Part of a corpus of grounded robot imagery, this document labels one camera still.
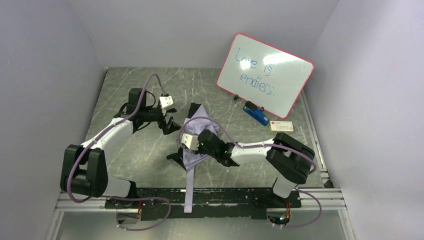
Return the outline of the lilac and black folding umbrella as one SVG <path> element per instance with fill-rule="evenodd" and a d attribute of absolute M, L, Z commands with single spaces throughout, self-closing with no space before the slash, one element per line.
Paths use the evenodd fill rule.
<path fill-rule="evenodd" d="M 187 122 L 192 118 L 197 118 L 190 121 L 183 127 L 183 132 L 190 135 L 199 135 L 204 130 L 210 130 L 213 133 L 217 133 L 219 126 L 211 121 L 210 115 L 207 113 L 203 104 L 191 103 L 187 114 Z M 179 148 L 176 153 L 172 153 L 166 156 L 168 160 L 173 160 L 179 164 L 184 170 L 186 170 L 186 191 L 184 200 L 185 214 L 192 213 L 193 209 L 193 191 L 194 191 L 194 175 L 195 167 L 203 162 L 208 156 L 206 154 L 195 153 L 194 151 L 187 148 Z"/>

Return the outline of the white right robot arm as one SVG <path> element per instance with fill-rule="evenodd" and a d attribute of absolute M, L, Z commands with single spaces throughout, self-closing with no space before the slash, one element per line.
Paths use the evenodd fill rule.
<path fill-rule="evenodd" d="M 224 142 L 215 132 L 219 127 L 208 117 L 186 119 L 179 130 L 178 151 L 166 158 L 186 171 L 207 157 L 225 167 L 269 163 L 278 172 L 272 192 L 281 198 L 287 198 L 292 189 L 305 184 L 309 174 L 317 170 L 315 152 L 286 133 L 279 132 L 274 138 L 255 143 L 236 142 L 233 138 Z"/>

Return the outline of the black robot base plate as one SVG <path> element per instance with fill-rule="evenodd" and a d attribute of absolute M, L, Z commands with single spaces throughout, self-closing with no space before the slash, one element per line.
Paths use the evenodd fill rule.
<path fill-rule="evenodd" d="M 104 207 L 121 213 L 141 210 L 141 221 L 154 221 L 169 213 L 170 219 L 250 217 L 265 220 L 267 211 L 285 211 L 302 206 L 300 194 L 293 190 L 286 198 L 273 193 L 270 187 L 254 188 L 196 188 L 193 191 L 192 212 L 185 213 L 183 188 L 139 188 L 142 201 L 123 202 L 108 199 Z"/>

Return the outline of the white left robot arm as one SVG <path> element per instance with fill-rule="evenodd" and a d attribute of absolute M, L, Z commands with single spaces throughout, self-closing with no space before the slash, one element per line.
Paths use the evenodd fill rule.
<path fill-rule="evenodd" d="M 132 88 L 128 101 L 124 103 L 112 121 L 90 140 L 76 145 L 70 144 L 64 151 L 59 186 L 64 192 L 87 197 L 138 197 L 135 182 L 112 177 L 108 174 L 106 158 L 135 132 L 156 122 L 164 135 L 181 128 L 168 113 L 175 113 L 173 98 L 162 94 L 147 105 L 147 91 Z"/>

